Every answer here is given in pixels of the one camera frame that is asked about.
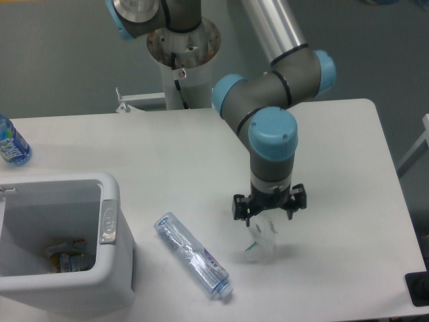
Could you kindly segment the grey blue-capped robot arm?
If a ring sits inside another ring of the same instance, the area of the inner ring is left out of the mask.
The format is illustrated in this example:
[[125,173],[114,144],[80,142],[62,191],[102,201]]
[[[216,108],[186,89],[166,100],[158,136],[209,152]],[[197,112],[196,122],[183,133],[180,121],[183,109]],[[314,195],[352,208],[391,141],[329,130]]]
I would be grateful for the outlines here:
[[244,1],[242,6],[270,63],[263,76],[239,74],[211,83],[211,64],[221,47],[216,25],[199,1],[108,1],[121,37],[147,38],[162,75],[169,110],[214,107],[247,148],[251,192],[233,197],[233,217],[249,221],[262,211],[289,216],[307,206],[302,184],[292,185],[298,126],[289,108],[329,89],[336,67],[311,50],[286,1]]

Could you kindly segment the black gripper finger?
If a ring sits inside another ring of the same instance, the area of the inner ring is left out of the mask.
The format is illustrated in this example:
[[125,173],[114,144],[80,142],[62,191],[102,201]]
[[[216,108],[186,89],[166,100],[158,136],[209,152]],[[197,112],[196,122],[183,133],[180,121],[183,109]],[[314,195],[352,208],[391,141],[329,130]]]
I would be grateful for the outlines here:
[[250,220],[256,215],[256,207],[253,197],[249,195],[233,196],[233,219],[235,221],[244,221],[246,226],[250,226]]
[[306,208],[306,189],[303,184],[297,184],[290,190],[290,198],[286,204],[288,219],[292,220],[295,212]]

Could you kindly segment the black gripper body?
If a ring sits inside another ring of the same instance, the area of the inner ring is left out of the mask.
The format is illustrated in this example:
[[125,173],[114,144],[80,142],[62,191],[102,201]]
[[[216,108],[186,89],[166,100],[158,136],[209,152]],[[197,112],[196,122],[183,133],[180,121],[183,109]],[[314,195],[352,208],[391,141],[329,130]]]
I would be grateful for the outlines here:
[[290,186],[287,186],[283,190],[280,188],[274,188],[270,193],[265,193],[251,184],[250,197],[250,215],[258,215],[262,211],[270,209],[283,209],[288,215],[295,212],[291,202]]

